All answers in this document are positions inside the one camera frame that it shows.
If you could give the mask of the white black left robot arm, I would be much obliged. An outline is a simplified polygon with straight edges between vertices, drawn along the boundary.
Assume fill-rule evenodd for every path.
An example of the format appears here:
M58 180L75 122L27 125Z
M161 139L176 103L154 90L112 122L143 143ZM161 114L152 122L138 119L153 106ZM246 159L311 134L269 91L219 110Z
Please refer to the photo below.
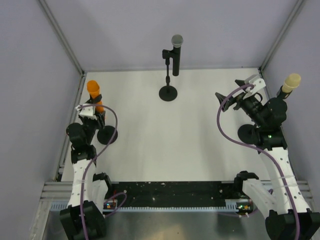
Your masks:
M81 123L71 123L66 134L71 142L73 182L67 207L60 211L59 218L69 240L95 240L105 236L103 215L104 198L114 191L106 173L97 173L93 160L97 150L92 140L97 130L105 126L106 112L95 105L102 104L102 95L91 96L78 108Z

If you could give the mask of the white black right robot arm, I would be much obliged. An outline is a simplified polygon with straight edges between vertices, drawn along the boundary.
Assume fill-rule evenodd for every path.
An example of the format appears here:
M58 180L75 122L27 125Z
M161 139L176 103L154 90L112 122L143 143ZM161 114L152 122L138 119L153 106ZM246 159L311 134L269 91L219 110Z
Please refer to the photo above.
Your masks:
M286 99L301 82L299 74L290 74L276 97L265 104L256 98L266 84L258 75L246 80L236 80L238 88L229 95L215 93L219 101L216 122L223 132L220 116L230 106L242 109L254 124L244 124L238 129L239 141L225 133L229 141L258 152L270 177L272 190L267 191L259 177L242 171L234 179L233 192L239 198L249 197L265 219L267 234L272 240L310 240L320 228L320 214L313 212L303 197L293 173L288 145L281 126L287 119Z

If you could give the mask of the orange microphone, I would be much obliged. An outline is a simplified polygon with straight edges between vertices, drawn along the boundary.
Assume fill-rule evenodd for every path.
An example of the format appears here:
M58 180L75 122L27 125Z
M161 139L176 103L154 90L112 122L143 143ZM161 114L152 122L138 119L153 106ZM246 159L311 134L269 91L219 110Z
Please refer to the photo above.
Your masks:
M90 98L90 96L95 98L96 96L101 94L100 93L100 86L95 80L89 80L87 82L86 89L87 89L87 92L89 93L89 98ZM104 108L102 107L102 105L95 106L95 111L97 113L104 112Z

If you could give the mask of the black microphone silver grille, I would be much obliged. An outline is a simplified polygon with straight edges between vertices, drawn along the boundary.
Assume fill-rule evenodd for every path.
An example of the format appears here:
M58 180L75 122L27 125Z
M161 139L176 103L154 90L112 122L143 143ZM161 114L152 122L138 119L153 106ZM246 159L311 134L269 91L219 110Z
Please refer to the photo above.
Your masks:
M171 51L173 59L172 75L175 77L177 77L180 73L181 47L183 42L183 37L180 34L175 34L171 38L171 43L173 46L173 49Z

